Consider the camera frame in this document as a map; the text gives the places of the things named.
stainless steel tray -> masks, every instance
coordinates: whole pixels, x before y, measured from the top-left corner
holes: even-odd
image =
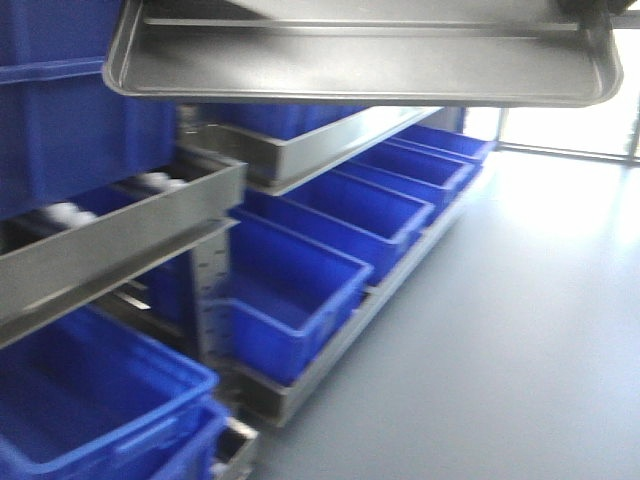
[[[368,108],[291,140],[226,125],[193,125],[183,129],[179,141],[247,162],[251,186],[280,195],[439,109]]]
[[[583,106],[621,67],[608,13],[553,0],[127,0],[104,79],[191,101]]]
[[[163,261],[194,249],[233,222],[245,165],[181,151],[169,166],[188,184],[33,241],[19,219],[0,222],[0,348]]]

white object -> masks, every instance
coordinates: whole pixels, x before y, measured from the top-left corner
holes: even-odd
[[[69,228],[78,228],[94,222],[98,216],[93,212],[78,212],[67,221]]]
[[[66,224],[79,212],[79,208],[76,204],[71,202],[60,202],[43,207],[40,209],[40,212],[47,220]]]
[[[184,180],[181,180],[179,178],[172,178],[166,183],[164,190],[166,192],[173,192],[174,190],[179,190],[186,185],[187,182],[185,182]]]
[[[164,172],[149,172],[143,173],[136,177],[136,181],[145,187],[153,188],[154,190],[162,191],[167,188],[167,183],[171,180],[171,177]]]
[[[213,464],[213,467],[211,468],[211,473],[213,473],[214,477],[217,477],[218,475],[222,475],[224,472],[226,472],[227,468],[229,467],[227,466],[226,463],[216,462]]]

floor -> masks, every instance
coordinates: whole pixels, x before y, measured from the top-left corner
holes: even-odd
[[[640,478],[640,169],[490,167],[252,480]]]

blue plastic bin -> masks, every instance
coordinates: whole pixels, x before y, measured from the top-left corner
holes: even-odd
[[[147,287],[149,307],[164,320],[184,327],[185,319],[195,315],[195,285],[189,254],[183,253],[149,270],[140,281]]]
[[[101,64],[0,67],[0,220],[172,160],[173,104],[113,93]]]
[[[370,167],[357,162],[341,163],[336,167],[336,170],[375,183],[389,190],[402,193],[403,195],[431,203],[434,209],[427,218],[426,225],[431,225],[449,203],[450,190],[438,185],[398,175],[388,170]]]
[[[351,161],[441,187],[450,192],[448,202],[464,187],[473,172],[473,167],[466,162],[388,142],[356,155]]]
[[[82,308],[0,350],[3,480],[147,480],[202,427],[216,375]]]
[[[377,285],[404,253],[397,248],[400,238],[390,239],[376,235],[285,198],[247,190],[244,203],[232,210],[231,214],[242,220],[245,212],[275,222],[370,264],[374,268],[369,278],[371,285]]]
[[[496,147],[496,142],[494,141],[479,140],[460,133],[421,125],[411,126],[396,134],[390,140],[410,142],[445,158],[468,160],[474,164],[482,164],[487,155]]]
[[[212,460],[228,411],[219,403],[203,403],[196,433],[149,480],[211,480]]]
[[[433,209],[424,201],[335,170],[284,197],[390,240],[395,247],[392,263],[420,238]]]
[[[371,266],[245,213],[230,231],[230,272],[214,303],[233,357],[291,384],[351,316]]]
[[[291,140],[354,113],[335,105],[210,104],[207,116],[281,140]]]
[[[0,70],[104,57],[119,10],[120,0],[0,0]]]

metal shelf frame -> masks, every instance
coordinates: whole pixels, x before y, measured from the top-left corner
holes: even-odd
[[[375,288],[371,288],[351,319],[325,346],[302,376],[290,387],[279,385],[244,365],[236,364],[236,381],[241,395],[241,411],[266,422],[284,426],[327,376],[386,302],[422,262],[442,236],[462,214],[465,205],[482,190],[491,177],[485,170],[460,193],[442,215],[422,234],[409,253]]]
[[[248,425],[229,418],[227,429],[218,440],[218,456],[225,469],[214,480],[245,480],[253,471],[258,454],[259,434]]]
[[[229,228],[243,164],[180,150],[168,170],[188,185],[0,256],[0,348]]]
[[[246,162],[251,188],[283,195],[441,108],[372,107],[291,140],[216,123],[191,125],[179,142]]]

